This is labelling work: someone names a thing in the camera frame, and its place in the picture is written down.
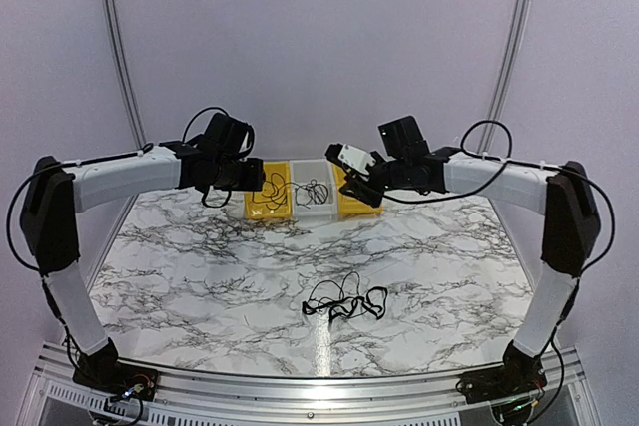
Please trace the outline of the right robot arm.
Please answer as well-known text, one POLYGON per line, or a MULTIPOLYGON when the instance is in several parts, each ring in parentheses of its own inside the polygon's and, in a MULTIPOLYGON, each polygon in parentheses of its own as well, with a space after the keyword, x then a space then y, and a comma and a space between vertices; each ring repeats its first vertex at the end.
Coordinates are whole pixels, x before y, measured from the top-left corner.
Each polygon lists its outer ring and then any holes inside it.
POLYGON ((377 208, 394 191, 417 192, 425 205, 481 196, 544 218, 542 272, 524 322, 506 347, 490 386, 514 394, 532 381, 541 355, 574 305, 581 278, 599 258, 595 198, 605 193, 578 162, 563 165, 473 153, 464 145, 433 150, 412 116, 378 128, 384 155, 331 144, 326 158, 345 173, 340 192, 377 208))

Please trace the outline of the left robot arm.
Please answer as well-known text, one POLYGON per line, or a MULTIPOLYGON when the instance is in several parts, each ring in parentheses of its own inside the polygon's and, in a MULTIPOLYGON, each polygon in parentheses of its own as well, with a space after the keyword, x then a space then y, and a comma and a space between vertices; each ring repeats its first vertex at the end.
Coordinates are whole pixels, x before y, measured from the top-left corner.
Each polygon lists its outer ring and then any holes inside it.
POLYGON ((254 158, 254 128, 214 107, 206 129, 192 137, 147 144, 135 152, 60 162, 41 158, 15 197, 24 203, 20 229, 35 262, 47 303, 62 324, 74 381, 116 391, 142 383, 151 387, 156 373, 120 362, 119 353, 98 319, 79 269, 78 213, 113 200, 146 192, 194 189, 226 194, 258 192, 265 174, 254 158))

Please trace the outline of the right yellow bin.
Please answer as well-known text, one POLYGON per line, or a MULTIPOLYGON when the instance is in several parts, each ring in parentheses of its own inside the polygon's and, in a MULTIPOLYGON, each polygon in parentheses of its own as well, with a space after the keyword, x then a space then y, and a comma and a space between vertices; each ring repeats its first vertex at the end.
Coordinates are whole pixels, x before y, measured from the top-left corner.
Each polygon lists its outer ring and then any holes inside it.
POLYGON ((339 189, 345 185, 345 172, 336 165, 332 165, 331 168, 335 180, 337 214, 340 217, 379 215, 383 212, 383 206, 374 208, 355 198, 342 194, 339 189))

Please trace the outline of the yellow bin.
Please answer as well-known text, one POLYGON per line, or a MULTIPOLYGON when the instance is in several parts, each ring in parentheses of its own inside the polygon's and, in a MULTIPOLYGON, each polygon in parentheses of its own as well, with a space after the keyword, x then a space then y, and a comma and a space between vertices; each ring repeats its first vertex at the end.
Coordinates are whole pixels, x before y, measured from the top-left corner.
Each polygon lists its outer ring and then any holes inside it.
POLYGON ((332 165, 331 168, 335 180, 337 214, 340 217, 379 215, 383 212, 383 206, 374 208, 355 198, 342 194, 339 189, 345 185, 345 172, 336 165, 332 165))
POLYGON ((290 164, 265 162, 265 182, 260 192, 244 193, 245 214, 250 220, 290 219, 293 216, 293 192, 290 164))

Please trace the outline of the left yellow bin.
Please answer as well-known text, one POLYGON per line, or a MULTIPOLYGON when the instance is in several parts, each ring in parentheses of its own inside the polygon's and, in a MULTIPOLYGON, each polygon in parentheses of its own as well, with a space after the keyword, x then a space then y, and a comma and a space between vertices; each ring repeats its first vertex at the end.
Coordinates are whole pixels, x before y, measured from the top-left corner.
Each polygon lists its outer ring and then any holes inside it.
POLYGON ((260 192, 244 193, 245 214, 250 220, 290 219, 293 216, 293 192, 290 164, 265 162, 265 182, 260 192))

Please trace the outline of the white translucent bin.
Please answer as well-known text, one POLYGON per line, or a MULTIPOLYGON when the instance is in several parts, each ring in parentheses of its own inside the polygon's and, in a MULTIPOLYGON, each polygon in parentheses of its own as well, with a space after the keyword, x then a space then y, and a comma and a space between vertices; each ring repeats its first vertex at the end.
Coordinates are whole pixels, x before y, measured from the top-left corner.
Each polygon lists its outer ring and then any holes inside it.
POLYGON ((336 215, 334 176, 327 160, 291 160, 293 217, 336 215))

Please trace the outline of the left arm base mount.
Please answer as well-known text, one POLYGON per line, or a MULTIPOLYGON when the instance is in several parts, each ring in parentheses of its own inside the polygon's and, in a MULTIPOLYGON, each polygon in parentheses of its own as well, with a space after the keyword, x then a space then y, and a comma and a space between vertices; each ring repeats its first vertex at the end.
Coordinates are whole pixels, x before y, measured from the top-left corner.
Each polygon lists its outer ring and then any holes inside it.
POLYGON ((138 398, 152 401, 158 386, 159 371, 152 368, 118 363, 114 375, 98 380, 91 373, 76 368, 73 381, 76 384, 110 393, 116 399, 138 398))

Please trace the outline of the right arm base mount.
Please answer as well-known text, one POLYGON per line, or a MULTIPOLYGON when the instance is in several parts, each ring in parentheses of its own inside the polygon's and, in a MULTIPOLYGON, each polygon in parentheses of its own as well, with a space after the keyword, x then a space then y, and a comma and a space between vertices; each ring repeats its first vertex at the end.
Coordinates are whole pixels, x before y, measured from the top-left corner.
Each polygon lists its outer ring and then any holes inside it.
POLYGON ((501 365, 462 373, 455 389, 468 404, 476 404, 540 391, 546 385, 543 369, 536 368, 530 373, 521 374, 501 365))

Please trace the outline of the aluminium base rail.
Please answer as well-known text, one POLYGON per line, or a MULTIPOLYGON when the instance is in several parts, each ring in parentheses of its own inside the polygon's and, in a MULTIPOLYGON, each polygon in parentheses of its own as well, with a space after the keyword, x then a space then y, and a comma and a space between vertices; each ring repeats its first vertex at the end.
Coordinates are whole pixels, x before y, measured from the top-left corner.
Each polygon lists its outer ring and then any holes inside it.
POLYGON ((42 347, 19 425, 597 425, 575 350, 548 353, 540 384, 489 396, 499 369, 362 378, 214 373, 127 361, 153 390, 117 401, 74 382, 65 347, 42 347))

